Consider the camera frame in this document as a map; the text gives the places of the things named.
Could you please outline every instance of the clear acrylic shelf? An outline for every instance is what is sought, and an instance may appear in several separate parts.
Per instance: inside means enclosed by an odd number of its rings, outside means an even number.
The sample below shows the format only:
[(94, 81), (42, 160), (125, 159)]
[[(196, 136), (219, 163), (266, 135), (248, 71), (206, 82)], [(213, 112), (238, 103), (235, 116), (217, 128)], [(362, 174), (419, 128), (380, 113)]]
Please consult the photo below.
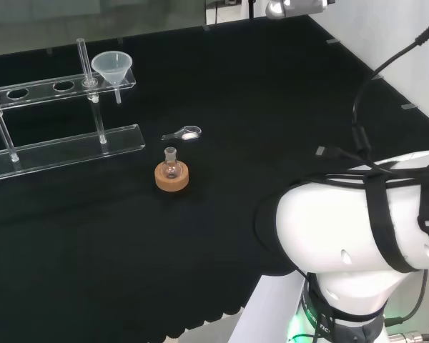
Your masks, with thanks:
[(13, 162), (8, 150), (0, 151), (0, 179), (34, 173), (83, 161), (105, 158), (144, 148), (138, 125), (105, 130), (106, 144), (96, 132), (16, 147), (19, 160)]
[[(0, 87), (0, 136), (5, 146), (0, 151), (0, 179), (144, 148), (138, 125), (105, 130), (100, 112), (99, 93), (114, 91), (120, 104), (120, 91), (136, 84), (130, 69), (132, 58), (121, 51), (104, 52), (94, 59), (102, 57), (103, 64), (96, 64), (98, 72), (92, 73), (84, 39), (77, 39), (77, 45), (83, 74)], [(97, 132), (14, 146), (4, 121), (5, 110), (75, 96), (89, 100)]]
[(87, 96), (92, 92), (103, 93), (128, 89), (137, 83), (131, 69), (128, 69), (124, 79), (114, 86), (99, 73), (92, 73), (92, 76), (97, 80), (94, 86), (85, 86), (86, 76), (79, 74), (0, 87), (0, 109), (13, 109), (75, 96)]

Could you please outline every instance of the metal connector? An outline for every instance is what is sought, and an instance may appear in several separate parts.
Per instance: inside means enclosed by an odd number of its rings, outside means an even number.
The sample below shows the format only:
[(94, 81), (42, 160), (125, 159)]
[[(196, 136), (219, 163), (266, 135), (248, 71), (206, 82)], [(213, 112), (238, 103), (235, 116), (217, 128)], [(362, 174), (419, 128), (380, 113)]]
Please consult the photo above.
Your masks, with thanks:
[(389, 340), (391, 343), (423, 343), (423, 336), (413, 331), (406, 334), (391, 334)]

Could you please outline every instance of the black table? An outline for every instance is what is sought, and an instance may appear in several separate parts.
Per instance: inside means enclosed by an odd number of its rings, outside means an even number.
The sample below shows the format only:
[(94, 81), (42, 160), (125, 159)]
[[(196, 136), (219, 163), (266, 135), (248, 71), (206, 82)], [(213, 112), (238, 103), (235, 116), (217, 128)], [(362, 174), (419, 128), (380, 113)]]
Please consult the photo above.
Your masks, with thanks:
[[(144, 151), (0, 181), (0, 343), (162, 342), (233, 314), (261, 273), (288, 265), (252, 234), (257, 203), (299, 176), (349, 161), (350, 108), (368, 69), (308, 17), (258, 19), (88, 44), (122, 50), (137, 86), (101, 96), (106, 128), (140, 125)], [(237, 63), (223, 62), (228, 52)], [(78, 74), (77, 48), (0, 56), (0, 86)], [(429, 149), (429, 119), (383, 80), (360, 112), (382, 159)], [(9, 112), (16, 145), (94, 131), (79, 98)], [(187, 189), (154, 185), (160, 137), (176, 146)]]

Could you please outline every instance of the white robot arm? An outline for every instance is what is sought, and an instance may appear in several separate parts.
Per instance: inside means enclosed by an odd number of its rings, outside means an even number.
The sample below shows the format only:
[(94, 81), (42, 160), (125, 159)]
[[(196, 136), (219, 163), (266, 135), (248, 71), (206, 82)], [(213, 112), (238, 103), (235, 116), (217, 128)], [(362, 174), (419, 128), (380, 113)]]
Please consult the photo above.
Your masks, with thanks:
[[(305, 0), (285, 2), (271, 1), (267, 15), (285, 17), (288, 9), (311, 14), (327, 7), (317, 0), (306, 4), (319, 4), (319, 10), (294, 6)], [(380, 166), (370, 157), (358, 120), (360, 97), (371, 78), (427, 40), (429, 28), (360, 87), (352, 118), (357, 155), (351, 156), (367, 165), (358, 169), (362, 175), (344, 171), (306, 179), (271, 203), (277, 250), (309, 273), (299, 308), (308, 320), (294, 339), (335, 343), (337, 334), (337, 343), (388, 342), (383, 309), (389, 296), (411, 272), (429, 269), (429, 155)]]

